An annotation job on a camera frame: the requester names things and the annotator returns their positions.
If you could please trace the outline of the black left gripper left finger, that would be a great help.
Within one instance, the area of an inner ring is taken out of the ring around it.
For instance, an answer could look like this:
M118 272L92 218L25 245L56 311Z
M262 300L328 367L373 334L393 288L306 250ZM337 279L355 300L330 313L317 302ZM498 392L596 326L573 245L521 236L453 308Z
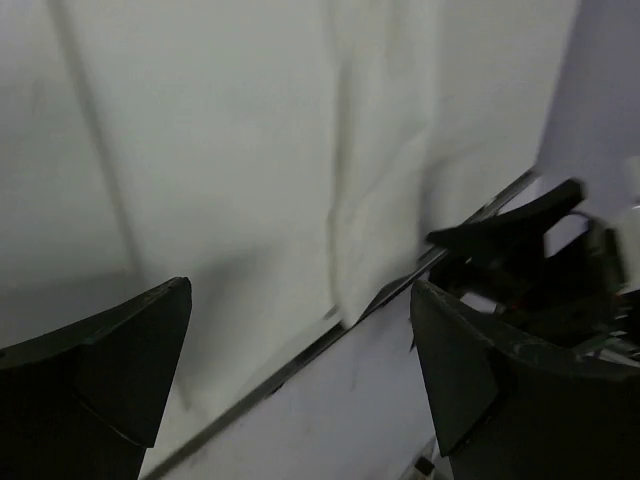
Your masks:
M2 478L137 478L158 436L191 310L191 282L175 277L2 349Z

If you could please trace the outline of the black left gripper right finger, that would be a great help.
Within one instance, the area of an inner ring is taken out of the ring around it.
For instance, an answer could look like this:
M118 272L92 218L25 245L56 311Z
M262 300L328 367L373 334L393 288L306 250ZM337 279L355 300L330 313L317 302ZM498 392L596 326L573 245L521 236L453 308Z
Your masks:
M420 281L411 321L457 479L635 479L639 372L583 357Z

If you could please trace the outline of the white SpongeBob print t-shirt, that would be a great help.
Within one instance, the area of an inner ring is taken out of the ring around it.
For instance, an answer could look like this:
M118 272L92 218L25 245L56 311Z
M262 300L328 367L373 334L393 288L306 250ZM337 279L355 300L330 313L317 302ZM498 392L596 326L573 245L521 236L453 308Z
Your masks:
M5 1L1 335L190 278L358 319L535 162L574 1Z

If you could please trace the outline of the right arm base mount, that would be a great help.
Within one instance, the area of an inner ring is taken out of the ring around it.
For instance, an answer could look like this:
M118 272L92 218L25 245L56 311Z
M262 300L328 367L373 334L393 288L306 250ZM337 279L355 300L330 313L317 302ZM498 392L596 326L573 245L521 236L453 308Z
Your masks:
M509 212L429 233L446 252L430 282L493 301L500 320L558 346L637 361L639 293L627 288L617 231L579 211L584 199L569 179Z

